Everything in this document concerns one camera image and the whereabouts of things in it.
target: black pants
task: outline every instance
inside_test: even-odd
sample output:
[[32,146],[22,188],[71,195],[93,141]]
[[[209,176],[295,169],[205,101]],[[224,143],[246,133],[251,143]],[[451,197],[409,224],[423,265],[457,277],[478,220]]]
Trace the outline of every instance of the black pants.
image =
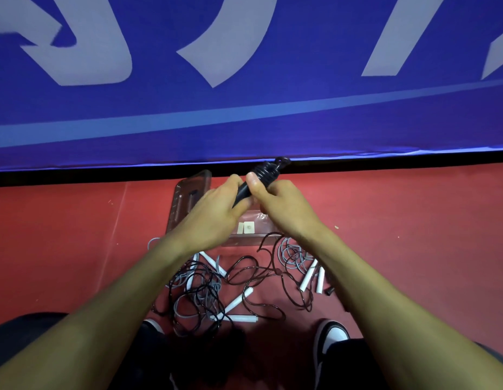
[[[0,366],[44,334],[66,314],[27,314],[0,325]],[[481,345],[503,363],[503,356]],[[109,389],[129,390],[139,388],[165,388],[171,390],[169,381],[173,356],[166,336],[143,322],[132,345],[125,355]],[[339,384],[341,389],[388,389],[387,383],[363,339],[333,344],[322,364],[318,390],[331,390]]]

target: red court surface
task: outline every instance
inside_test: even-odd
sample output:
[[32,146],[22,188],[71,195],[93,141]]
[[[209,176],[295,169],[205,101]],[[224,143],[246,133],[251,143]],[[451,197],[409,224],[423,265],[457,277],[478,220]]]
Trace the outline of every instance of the red court surface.
[[[283,177],[400,290],[503,353],[503,164]],[[214,178],[212,186],[222,181]],[[0,323],[36,311],[71,312],[116,279],[164,233],[176,183],[0,188]],[[228,268],[254,248],[209,252],[218,253]],[[223,294],[223,301],[234,297]],[[286,389],[312,387],[309,343],[316,321],[337,319],[361,336],[334,295],[315,295],[307,313],[294,309],[280,279],[271,278],[250,299],[286,311],[286,323],[245,327],[266,381]],[[295,378],[291,367],[283,374],[278,365],[286,356],[307,373]]]

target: light blue stripe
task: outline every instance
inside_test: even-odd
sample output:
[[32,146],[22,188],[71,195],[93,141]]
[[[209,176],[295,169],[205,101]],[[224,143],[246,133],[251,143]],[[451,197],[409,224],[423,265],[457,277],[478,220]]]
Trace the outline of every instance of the light blue stripe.
[[501,85],[503,85],[503,79],[279,104],[239,106],[235,108],[174,112],[156,115],[108,117],[79,121],[4,125],[0,126],[0,148],[239,122],[266,117],[345,108],[348,106],[428,97]]

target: shoe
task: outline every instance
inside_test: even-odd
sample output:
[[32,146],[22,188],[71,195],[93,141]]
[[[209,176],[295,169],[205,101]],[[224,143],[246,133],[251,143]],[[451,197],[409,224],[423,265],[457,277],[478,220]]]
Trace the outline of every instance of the shoe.
[[350,339],[347,329],[337,321],[324,320],[316,330],[313,346],[313,359],[315,364],[315,390],[320,381],[320,371],[325,354],[333,343]]
[[150,324],[152,327],[154,327],[156,329],[157,332],[164,334],[163,329],[161,328],[159,323],[157,321],[155,321],[154,319],[145,319],[143,322]]

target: hand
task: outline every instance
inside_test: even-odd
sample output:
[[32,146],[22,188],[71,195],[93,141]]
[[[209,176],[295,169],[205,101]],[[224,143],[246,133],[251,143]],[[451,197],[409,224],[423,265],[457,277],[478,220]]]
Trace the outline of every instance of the hand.
[[181,243],[185,255],[215,248],[228,239],[239,217],[253,202],[253,198],[248,197],[232,208],[237,189],[243,183],[240,176],[232,175],[218,188],[207,191],[172,230],[170,236]]
[[248,173],[246,183],[260,202],[261,211],[298,243],[307,244],[314,235],[327,229],[290,180],[277,180],[266,190],[255,173]]

